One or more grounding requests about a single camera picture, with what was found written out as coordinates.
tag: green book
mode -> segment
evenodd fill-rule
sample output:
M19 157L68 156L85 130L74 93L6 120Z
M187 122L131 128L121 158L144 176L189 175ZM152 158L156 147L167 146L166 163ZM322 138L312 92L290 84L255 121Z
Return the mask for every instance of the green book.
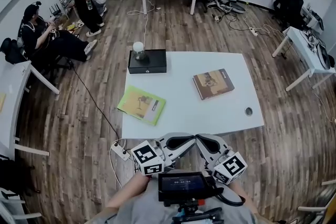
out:
M156 95L128 86L117 108L155 126L165 104L166 100Z

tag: brown book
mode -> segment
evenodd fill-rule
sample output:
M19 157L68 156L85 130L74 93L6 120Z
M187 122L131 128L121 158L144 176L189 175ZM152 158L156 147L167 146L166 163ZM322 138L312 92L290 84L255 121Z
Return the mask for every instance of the brown book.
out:
M202 100L230 92L235 88L225 69L195 75L193 80Z

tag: black outfit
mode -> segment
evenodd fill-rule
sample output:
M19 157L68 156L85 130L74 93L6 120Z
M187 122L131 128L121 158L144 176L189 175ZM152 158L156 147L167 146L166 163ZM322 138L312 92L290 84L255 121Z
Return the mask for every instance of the black outfit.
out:
M54 56L64 56L79 61L86 61L84 49L88 42L81 41L65 30L60 30L59 37L52 39L53 33L50 33L46 41L36 49L37 39L46 31L47 23L42 18L36 20L37 25L31 23L23 24L22 40L27 56L34 62L34 59L46 59Z
M91 2L92 10L89 10L85 0L75 0L75 5L79 18L90 29L91 33L95 33L99 30L99 26L97 24L102 24L103 20L100 17L93 0L91 0Z

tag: wooden floor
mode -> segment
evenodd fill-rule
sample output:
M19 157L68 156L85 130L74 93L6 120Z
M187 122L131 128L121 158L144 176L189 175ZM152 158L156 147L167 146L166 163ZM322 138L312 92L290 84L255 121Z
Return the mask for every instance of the wooden floor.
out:
M262 215L270 220L302 220L298 206L315 205L324 187L321 182L336 178L335 124L326 118L336 115L335 79L316 90L320 78L306 79L292 91L290 85L307 70L290 48L287 60L271 53L283 36L271 30L269 36L233 30L229 20L216 24L212 13L204 14L200 4L189 14L185 0L152 0L146 48L167 51L219 51L242 53L253 79L265 126L233 133L226 142L239 151L248 170L241 180ZM122 113L116 106L122 97L127 58L132 44L143 41L146 19L129 16L141 10L141 0L108 0L108 12L99 44L86 63L76 63L77 73L90 89L98 106L121 135ZM231 26L246 29L268 24L279 29L271 15L248 6ZM84 38L86 29L81 31ZM21 112L20 144L50 151L50 157L22 154L36 169L34 181L41 194L26 197L30 212L41 212L44 223L83 223L98 213L119 189L109 161L110 144L116 139L96 109L89 93L73 70L61 70L57 78L60 95L37 82L25 96ZM128 148L139 141L128 141ZM111 155L121 184L133 174L131 161ZM192 149L179 167L199 169L200 158Z

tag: bottle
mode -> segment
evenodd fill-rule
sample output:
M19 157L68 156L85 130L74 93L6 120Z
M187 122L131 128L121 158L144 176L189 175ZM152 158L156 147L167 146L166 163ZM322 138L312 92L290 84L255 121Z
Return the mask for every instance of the bottle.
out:
M91 2L91 0L87 0L86 4L88 5L88 9L92 10L92 2Z

